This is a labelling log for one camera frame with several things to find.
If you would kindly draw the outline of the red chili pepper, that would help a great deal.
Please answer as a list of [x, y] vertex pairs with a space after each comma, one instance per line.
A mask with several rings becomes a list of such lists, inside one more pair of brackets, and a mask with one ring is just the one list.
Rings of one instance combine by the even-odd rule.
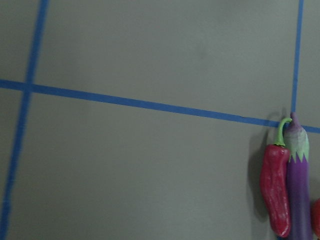
[[286, 238], [291, 229], [289, 198], [286, 185], [287, 163], [291, 153], [284, 142], [283, 129], [291, 123], [290, 117], [280, 121], [273, 144], [264, 149], [259, 187], [267, 209], [270, 227], [280, 238]]

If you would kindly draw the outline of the purple eggplant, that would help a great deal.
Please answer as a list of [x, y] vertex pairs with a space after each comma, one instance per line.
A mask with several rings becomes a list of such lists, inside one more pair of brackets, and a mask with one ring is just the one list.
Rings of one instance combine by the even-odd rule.
[[297, 113], [291, 112], [290, 118], [292, 121], [284, 131], [284, 143], [290, 151], [286, 185], [291, 228], [287, 239], [311, 240], [313, 232], [309, 183], [309, 138], [298, 120]]

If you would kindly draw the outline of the red orange pomegranate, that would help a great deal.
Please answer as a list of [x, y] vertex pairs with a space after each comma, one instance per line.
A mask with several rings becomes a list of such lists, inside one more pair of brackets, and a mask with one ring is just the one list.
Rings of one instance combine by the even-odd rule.
[[320, 199], [311, 206], [311, 227], [317, 239], [320, 239]]

